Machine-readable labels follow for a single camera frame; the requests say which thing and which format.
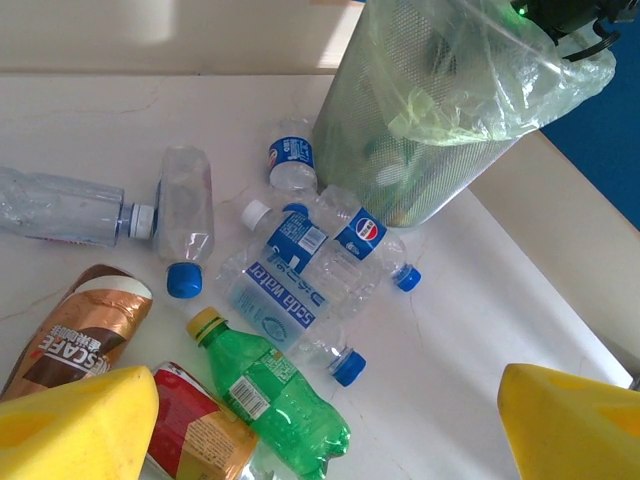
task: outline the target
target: beverage can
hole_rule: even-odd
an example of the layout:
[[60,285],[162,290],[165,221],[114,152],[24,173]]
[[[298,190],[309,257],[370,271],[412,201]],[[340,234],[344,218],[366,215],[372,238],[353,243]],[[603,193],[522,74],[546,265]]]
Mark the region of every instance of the beverage can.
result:
[[156,368],[160,401],[147,459],[176,480],[235,480],[258,434],[173,362]]
[[0,401],[108,372],[151,303],[151,291],[128,273],[87,269],[22,351]]

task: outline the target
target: white table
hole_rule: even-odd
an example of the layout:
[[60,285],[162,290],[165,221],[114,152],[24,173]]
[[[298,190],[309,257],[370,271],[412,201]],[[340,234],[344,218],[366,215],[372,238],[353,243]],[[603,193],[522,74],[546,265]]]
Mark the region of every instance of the white table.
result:
[[[0,162],[126,188],[151,202],[169,144],[194,144],[213,167],[216,248],[201,300],[247,329],[216,295],[221,262],[249,238],[239,213],[266,200],[269,122],[315,115],[330,77],[0,79]],[[554,367],[626,387],[629,375],[468,191],[404,235],[422,271],[416,291],[382,286],[350,326],[368,360],[350,388],[310,378],[353,430],[330,479],[515,479],[496,408],[507,363]],[[86,267],[125,268],[157,293],[120,365],[174,360],[205,383],[204,352],[169,307],[144,244],[74,247],[0,235],[0,381],[29,336]]]

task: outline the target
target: trash can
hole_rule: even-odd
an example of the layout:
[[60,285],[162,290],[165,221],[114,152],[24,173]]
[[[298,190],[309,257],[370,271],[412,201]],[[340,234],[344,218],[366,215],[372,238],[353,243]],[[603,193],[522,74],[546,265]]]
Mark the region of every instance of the trash can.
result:
[[504,0],[369,0],[314,126],[320,185],[420,224],[611,80],[608,51],[563,60],[579,41],[556,47]]

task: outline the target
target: bottle label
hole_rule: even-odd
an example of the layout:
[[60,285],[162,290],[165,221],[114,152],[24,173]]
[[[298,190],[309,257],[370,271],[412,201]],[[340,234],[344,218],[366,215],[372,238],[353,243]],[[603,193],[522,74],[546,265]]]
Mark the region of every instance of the bottle label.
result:
[[223,398],[240,418],[251,424],[269,410],[296,375],[298,369],[280,351],[271,348],[244,371]]
[[354,257],[364,260],[378,246],[385,233],[387,227],[361,208],[349,225],[336,236],[336,240]]
[[301,137],[283,137],[269,147],[269,167],[273,170],[285,162],[300,162],[313,167],[311,144]]
[[281,351],[295,344],[328,305],[287,262],[268,250],[246,270],[230,300]]
[[289,215],[267,241],[274,252],[293,270],[302,273],[327,235],[300,212]]
[[232,409],[237,410],[237,405],[240,405],[251,419],[250,421],[256,421],[264,412],[269,410],[269,401],[253,385],[251,380],[244,375],[231,386],[226,397],[225,400],[232,406]]

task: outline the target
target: pepsi logo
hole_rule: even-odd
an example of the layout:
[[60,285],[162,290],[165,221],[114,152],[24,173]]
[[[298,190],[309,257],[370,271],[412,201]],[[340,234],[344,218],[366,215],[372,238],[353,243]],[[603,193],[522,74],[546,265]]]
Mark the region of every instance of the pepsi logo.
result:
[[276,163],[278,158],[278,151],[275,148],[269,150],[269,167],[273,168],[273,164]]
[[365,242],[371,242],[378,236],[378,226],[370,218],[361,218],[356,223],[356,233]]

